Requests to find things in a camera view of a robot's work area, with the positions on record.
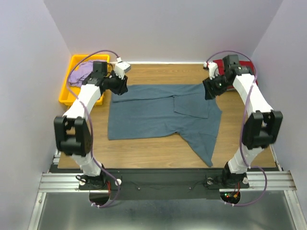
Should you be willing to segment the blue-grey t-shirt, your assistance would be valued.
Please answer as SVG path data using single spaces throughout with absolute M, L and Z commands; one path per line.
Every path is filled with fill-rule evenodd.
M 206 100 L 203 84 L 129 85 L 112 94 L 108 116 L 109 140 L 160 138 L 179 134 L 209 167 L 222 111 Z

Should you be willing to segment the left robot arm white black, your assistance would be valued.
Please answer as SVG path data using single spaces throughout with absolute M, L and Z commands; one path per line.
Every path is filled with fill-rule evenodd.
M 72 106 L 54 119 L 57 149 L 70 156 L 80 166 L 83 174 L 77 176 L 81 185 L 104 188 L 106 173 L 103 164 L 93 154 L 93 126 L 88 124 L 95 102 L 106 90 L 117 95 L 128 91 L 127 76 L 130 64 L 120 59 L 111 72 L 106 62 L 94 61 L 93 69 L 84 79 L 81 91 Z

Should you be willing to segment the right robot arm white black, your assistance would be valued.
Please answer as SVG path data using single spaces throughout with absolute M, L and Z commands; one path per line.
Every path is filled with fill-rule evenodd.
M 203 67 L 209 72 L 209 77 L 203 81 L 207 100 L 222 95 L 233 86 L 245 106 L 239 148 L 225 164 L 219 183 L 223 187 L 247 184 L 251 163 L 276 142 L 283 114 L 267 103 L 258 88 L 255 67 L 242 65 L 237 53 L 223 58 L 223 72 L 219 71 L 217 63 L 209 60 L 204 62 Z

